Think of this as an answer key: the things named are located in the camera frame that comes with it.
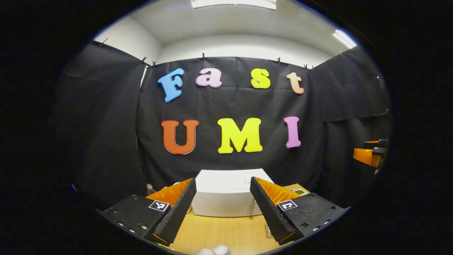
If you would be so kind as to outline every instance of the foam letter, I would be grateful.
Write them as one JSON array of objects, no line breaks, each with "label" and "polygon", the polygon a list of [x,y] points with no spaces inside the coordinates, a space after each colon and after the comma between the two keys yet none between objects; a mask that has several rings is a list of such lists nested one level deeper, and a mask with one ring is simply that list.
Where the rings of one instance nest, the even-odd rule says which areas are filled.
[{"label": "foam letter", "polygon": [[222,82],[220,78],[222,77],[222,72],[216,68],[205,68],[200,71],[200,76],[195,79],[195,82],[200,86],[211,86],[213,88],[220,87]]},{"label": "foam letter", "polygon": [[254,88],[268,88],[270,86],[269,72],[266,69],[255,68],[251,72]]},{"label": "foam letter", "polygon": [[286,78],[288,78],[289,81],[291,82],[291,88],[293,88],[294,92],[296,92],[297,94],[304,93],[304,89],[302,87],[299,87],[299,82],[302,81],[302,78],[297,76],[295,72],[287,74]]},{"label": "foam letter", "polygon": [[237,152],[241,152],[244,143],[246,152],[260,152],[263,147],[260,144],[260,124],[258,118],[247,119],[242,131],[239,130],[233,119],[221,118],[217,121],[222,127],[222,145],[218,149],[219,153],[232,153],[233,148],[230,146],[230,140],[233,142]]},{"label": "foam letter", "polygon": [[287,148],[299,147],[301,142],[299,141],[299,134],[297,131],[297,122],[299,118],[296,116],[290,116],[283,119],[288,126],[288,142],[286,143]]},{"label": "foam letter", "polygon": [[198,126],[198,120],[185,120],[183,125],[186,127],[186,144],[180,146],[175,141],[175,129],[179,123],[175,120],[166,120],[161,123],[164,128],[164,147],[173,154],[188,154],[195,148],[195,127]]},{"label": "foam letter", "polygon": [[181,90],[175,88],[175,86],[181,87],[183,85],[183,80],[178,76],[178,74],[184,74],[184,70],[182,68],[178,68],[157,80],[157,82],[162,84],[162,87],[164,88],[166,102],[170,102],[182,93]]}]

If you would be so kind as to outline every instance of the white wall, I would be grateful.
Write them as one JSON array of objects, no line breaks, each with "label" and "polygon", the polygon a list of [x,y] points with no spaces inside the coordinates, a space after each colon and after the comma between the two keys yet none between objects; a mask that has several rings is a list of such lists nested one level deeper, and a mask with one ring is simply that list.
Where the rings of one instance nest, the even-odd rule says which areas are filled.
[{"label": "white wall", "polygon": [[135,19],[127,16],[106,28],[94,40],[120,49],[132,56],[152,64],[162,49],[162,44]]},{"label": "white wall", "polygon": [[283,63],[317,66],[333,56],[303,44],[275,37],[222,34],[197,37],[162,48],[157,64],[202,57],[248,57],[277,60]]}]

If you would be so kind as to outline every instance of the white box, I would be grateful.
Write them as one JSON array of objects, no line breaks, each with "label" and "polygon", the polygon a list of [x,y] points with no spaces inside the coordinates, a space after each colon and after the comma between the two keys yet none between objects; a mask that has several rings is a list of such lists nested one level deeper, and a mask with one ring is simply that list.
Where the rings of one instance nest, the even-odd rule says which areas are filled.
[{"label": "white box", "polygon": [[263,169],[201,170],[195,178],[197,193],[192,200],[194,214],[213,217],[262,214],[250,193],[250,179],[253,176],[274,183]]}]

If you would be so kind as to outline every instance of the table surface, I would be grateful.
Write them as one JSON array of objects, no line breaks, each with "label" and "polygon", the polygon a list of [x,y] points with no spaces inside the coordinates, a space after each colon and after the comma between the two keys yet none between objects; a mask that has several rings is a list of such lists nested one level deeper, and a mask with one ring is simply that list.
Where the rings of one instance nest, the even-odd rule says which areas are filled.
[{"label": "table surface", "polygon": [[[309,193],[299,184],[284,188],[302,189]],[[191,210],[186,214],[170,248],[193,255],[202,248],[226,245],[230,248],[231,255],[253,255],[281,247],[273,238],[267,238],[265,226],[263,215],[209,217],[195,215]]]}]

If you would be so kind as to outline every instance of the ceiling light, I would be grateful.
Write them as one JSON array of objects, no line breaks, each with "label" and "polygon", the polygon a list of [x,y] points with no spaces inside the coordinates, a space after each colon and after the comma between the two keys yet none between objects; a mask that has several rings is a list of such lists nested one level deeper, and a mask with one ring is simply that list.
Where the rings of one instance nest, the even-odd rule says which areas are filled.
[{"label": "ceiling light", "polygon": [[352,49],[357,46],[357,44],[343,31],[335,30],[335,33],[332,35],[333,37],[337,38],[340,42],[346,45],[348,48]]},{"label": "ceiling light", "polygon": [[190,0],[194,9],[212,5],[251,5],[275,10],[277,0]]}]

